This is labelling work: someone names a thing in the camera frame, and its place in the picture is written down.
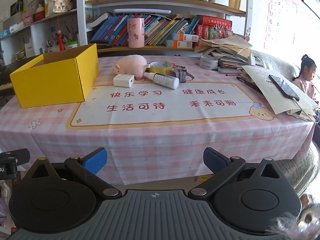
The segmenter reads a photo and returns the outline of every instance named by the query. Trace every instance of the table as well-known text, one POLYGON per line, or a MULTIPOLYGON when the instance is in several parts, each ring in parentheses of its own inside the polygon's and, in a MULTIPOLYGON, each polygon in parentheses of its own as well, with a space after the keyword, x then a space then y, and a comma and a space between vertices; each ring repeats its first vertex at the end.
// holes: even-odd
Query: table
POLYGON ((28 169, 41 156, 63 162, 105 147, 108 162, 98 176, 112 184, 209 174, 206 147, 258 163, 307 155, 313 123, 274 116, 263 95, 234 76, 200 68, 199 58, 145 56, 186 66, 188 82, 171 90, 143 78, 117 88, 112 66, 119 58, 99 59, 84 103, 21 109, 14 97, 0 110, 0 149, 27 148, 28 169))

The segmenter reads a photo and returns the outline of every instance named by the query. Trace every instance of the yellow tape roll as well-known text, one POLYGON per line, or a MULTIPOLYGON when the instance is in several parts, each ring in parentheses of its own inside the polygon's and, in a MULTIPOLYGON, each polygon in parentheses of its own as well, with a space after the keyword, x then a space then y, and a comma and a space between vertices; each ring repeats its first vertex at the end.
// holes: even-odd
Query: yellow tape roll
POLYGON ((154 61, 150 63, 150 68, 148 68, 149 72, 152 73, 162 73, 169 75, 170 70, 172 70, 173 64, 171 62, 165 62, 165 61, 154 61))

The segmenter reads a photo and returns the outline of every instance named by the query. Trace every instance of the pink plush pig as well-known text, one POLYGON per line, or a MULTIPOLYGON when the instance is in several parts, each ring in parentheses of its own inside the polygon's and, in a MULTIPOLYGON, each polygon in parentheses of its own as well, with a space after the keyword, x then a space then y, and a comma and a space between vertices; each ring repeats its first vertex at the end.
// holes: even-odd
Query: pink plush pig
POLYGON ((136 80, 143 77, 146 68, 150 67, 147 60, 141 55, 129 55, 115 62, 115 73, 134 75, 136 80))

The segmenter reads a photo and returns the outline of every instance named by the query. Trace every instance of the pink shirt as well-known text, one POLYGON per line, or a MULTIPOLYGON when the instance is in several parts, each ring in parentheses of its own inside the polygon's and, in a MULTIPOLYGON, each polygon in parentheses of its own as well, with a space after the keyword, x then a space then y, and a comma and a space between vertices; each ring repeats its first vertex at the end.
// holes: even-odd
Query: pink shirt
POLYGON ((316 100, 315 87, 310 81, 307 81, 302 77, 299 77, 292 81, 292 83, 295 84, 298 88, 300 88, 303 92, 305 92, 314 101, 318 101, 316 100))

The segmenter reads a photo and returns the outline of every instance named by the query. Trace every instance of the smartphone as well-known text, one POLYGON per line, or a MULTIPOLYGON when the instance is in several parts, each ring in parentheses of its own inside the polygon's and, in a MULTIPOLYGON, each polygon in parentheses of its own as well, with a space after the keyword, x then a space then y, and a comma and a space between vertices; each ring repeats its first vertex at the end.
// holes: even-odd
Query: smartphone
POLYGON ((273 75, 269 75, 269 78, 276 85, 276 87, 280 90, 280 92, 284 95, 285 98, 294 98, 297 101, 300 100, 296 92, 294 92, 293 89, 282 78, 273 75))

